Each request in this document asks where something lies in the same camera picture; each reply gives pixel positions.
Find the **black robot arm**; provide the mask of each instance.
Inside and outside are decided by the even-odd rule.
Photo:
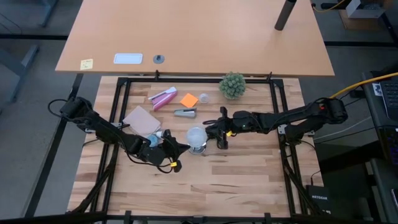
[[[227,136],[248,132],[268,134],[283,124],[286,124],[286,141],[295,143],[309,131],[317,131],[324,124],[341,124],[348,118],[343,102],[329,98],[277,114],[237,111],[229,118],[225,107],[221,107],[220,112],[222,116],[217,120],[203,123],[211,124],[206,128],[208,139],[217,139],[220,149],[228,148]],[[291,124],[304,119],[300,124]]]
[[[129,157],[132,156],[157,167],[165,158],[169,158],[174,172],[182,168],[178,157],[190,148],[188,145],[178,143],[168,129],[163,132],[163,143],[150,147],[148,139],[135,134],[127,134],[100,117],[93,110],[91,103],[82,97],[68,100],[60,112],[61,117],[75,123],[82,131],[86,128],[95,130],[99,140],[108,144],[120,144]]]

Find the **sticky note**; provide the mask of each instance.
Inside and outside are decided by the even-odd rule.
[[[191,108],[195,103],[197,103],[198,98],[194,97],[192,94],[187,93],[184,98],[180,101],[182,105],[186,106],[187,108]]]
[[[93,59],[82,60],[80,62],[80,70],[87,70],[93,68]]]

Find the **small plastic cup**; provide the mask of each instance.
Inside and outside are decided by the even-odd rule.
[[[207,93],[202,93],[199,96],[199,101],[200,101],[200,103],[208,103],[210,101],[210,97]]]

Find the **green plant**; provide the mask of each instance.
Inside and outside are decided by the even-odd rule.
[[[227,99],[235,100],[243,96],[245,84],[242,74],[230,72],[220,82],[220,91]]]

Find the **white label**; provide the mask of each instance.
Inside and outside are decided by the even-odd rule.
[[[141,64],[142,54],[116,54],[114,55],[115,64]]]
[[[383,93],[381,92],[380,84],[379,83],[372,83],[372,85],[373,85],[374,95],[383,96]]]

